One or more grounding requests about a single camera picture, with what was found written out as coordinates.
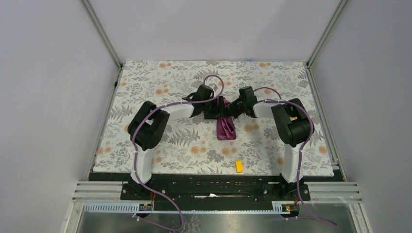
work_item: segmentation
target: leaf pattern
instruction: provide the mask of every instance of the leaf pattern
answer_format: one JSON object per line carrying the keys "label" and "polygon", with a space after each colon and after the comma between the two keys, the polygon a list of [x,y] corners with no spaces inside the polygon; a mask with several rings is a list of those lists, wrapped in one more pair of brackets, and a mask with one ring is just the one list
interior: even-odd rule
{"label": "leaf pattern", "polygon": [[[238,89],[268,86],[283,99],[299,98],[312,117],[315,132],[304,149],[304,175],[331,176],[333,170],[302,62],[130,61],[124,65],[110,116],[93,167],[95,172],[130,172],[135,149],[127,127],[144,101],[175,102],[195,92],[208,74],[225,82],[223,96],[234,101]],[[216,78],[206,82],[215,93],[222,85]],[[258,100],[277,98],[257,91]],[[244,174],[278,175],[282,170],[284,145],[272,119],[234,119],[237,139],[218,141],[216,121],[203,114],[168,122],[152,159],[156,173],[236,174],[235,162]]]}
{"label": "leaf pattern", "polygon": [[190,130],[185,129],[185,131],[178,130],[178,132],[174,133],[172,137],[168,140],[169,143],[173,143],[175,145],[189,145],[192,141],[196,141],[199,139],[199,134],[197,131],[193,129],[192,132]]}

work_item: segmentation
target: purple cable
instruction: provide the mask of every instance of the purple cable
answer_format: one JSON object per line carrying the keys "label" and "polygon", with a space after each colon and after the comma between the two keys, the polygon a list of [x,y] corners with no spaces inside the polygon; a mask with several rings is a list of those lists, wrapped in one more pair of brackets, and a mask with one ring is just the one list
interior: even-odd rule
{"label": "purple cable", "polygon": [[256,88],[255,90],[253,90],[253,92],[259,91],[259,90],[261,90],[261,89],[268,89],[268,90],[274,91],[274,92],[279,96],[279,99],[282,99],[282,97],[280,96],[279,92],[276,91],[276,90],[273,89],[273,88],[270,88],[270,87],[265,87],[265,86],[264,86],[264,87],[259,87],[259,88]]}
{"label": "purple cable", "polygon": [[269,100],[269,101],[265,101],[266,103],[287,103],[287,104],[293,105],[293,106],[295,106],[296,108],[298,108],[299,110],[301,110],[301,111],[306,115],[306,117],[307,117],[308,120],[309,120],[309,125],[310,125],[309,136],[308,136],[308,138],[306,139],[306,141],[305,141],[305,142],[300,146],[300,148],[299,148],[299,163],[298,163],[298,166],[297,166],[298,169],[297,169],[297,174],[296,174],[296,183],[297,183],[297,195],[298,195],[298,197],[299,197],[299,200],[300,200],[300,202],[302,203],[303,207],[306,209],[306,211],[307,211],[310,215],[312,215],[312,217],[300,217],[300,218],[316,219],[316,220],[322,222],[323,224],[325,224],[325,225],[327,225],[327,226],[330,226],[330,227],[333,227],[333,228],[338,228],[339,225],[338,225],[337,223],[335,223],[335,222],[333,222],[333,221],[331,221],[331,220],[322,218],[322,217],[317,217],[312,211],[310,211],[310,210],[308,209],[308,207],[306,206],[306,204],[303,202],[302,196],[301,196],[301,194],[300,194],[299,175],[300,175],[300,168],[302,167],[302,150],[303,150],[303,147],[305,147],[305,145],[309,142],[310,137],[312,137],[312,134],[313,134],[313,122],[312,122],[312,119],[310,118],[310,116],[309,116],[309,114],[306,112],[306,110],[305,110],[304,108],[302,108],[301,106],[299,106],[298,104],[296,104],[296,103],[292,103],[292,102],[289,102],[289,101],[286,101],[286,100],[281,100],[281,101],[278,101],[278,100],[270,100],[270,99],[267,99],[267,100]]}
{"label": "purple cable", "polygon": [[219,94],[217,94],[215,97],[213,97],[213,98],[211,98],[211,99],[208,99],[208,100],[202,100],[202,101],[175,102],[175,103],[170,103],[170,104],[166,104],[166,105],[161,105],[161,106],[153,109],[153,111],[151,111],[151,112],[142,120],[142,122],[139,124],[139,126],[136,128],[136,130],[135,130],[135,132],[134,132],[134,134],[133,134],[133,137],[132,137],[132,143],[133,143],[133,146],[135,146],[135,149],[136,149],[135,157],[134,157],[134,159],[133,159],[133,170],[135,171],[136,178],[137,178],[137,180],[139,181],[139,183],[140,183],[144,188],[146,188],[147,190],[149,190],[149,191],[151,191],[151,192],[154,192],[154,193],[156,193],[156,194],[158,194],[158,195],[161,195],[162,197],[164,197],[164,198],[166,198],[168,201],[170,201],[170,202],[173,204],[173,206],[176,208],[176,210],[179,212],[181,222],[180,222],[180,227],[179,227],[179,228],[170,228],[170,227],[164,226],[164,225],[162,225],[162,224],[160,224],[160,223],[157,223],[157,222],[154,222],[154,221],[145,219],[145,218],[137,217],[137,219],[142,219],[143,221],[152,223],[152,224],[154,224],[154,225],[156,225],[156,226],[158,226],[158,227],[161,227],[161,228],[166,229],[166,230],[169,230],[169,231],[174,231],[174,232],[175,232],[175,231],[180,231],[181,229],[183,229],[183,227],[184,227],[184,225],[185,225],[185,219],[183,218],[182,211],[181,211],[180,208],[177,206],[177,204],[176,204],[172,199],[170,199],[167,195],[165,195],[165,194],[163,194],[163,193],[161,193],[161,192],[159,192],[159,191],[156,191],[156,190],[148,187],[147,185],[145,185],[145,184],[141,181],[139,175],[137,174],[137,156],[138,156],[138,153],[139,153],[139,149],[138,149],[137,144],[136,144],[136,142],[135,142],[135,138],[136,138],[136,135],[137,135],[138,131],[139,131],[140,128],[142,127],[142,125],[147,121],[147,119],[149,119],[149,117],[150,117],[151,115],[153,115],[153,114],[154,114],[157,110],[159,110],[159,109],[165,108],[166,106],[169,107],[169,106],[180,105],[180,104],[206,103],[206,102],[209,102],[209,101],[212,101],[212,100],[217,99],[217,98],[223,93],[224,82],[223,82],[223,80],[222,80],[219,76],[214,75],[214,74],[211,74],[211,75],[208,75],[208,76],[205,77],[203,83],[205,83],[205,81],[206,81],[209,77],[216,77],[216,78],[218,78],[218,79],[222,82],[222,89],[221,89],[221,91],[219,92]]}

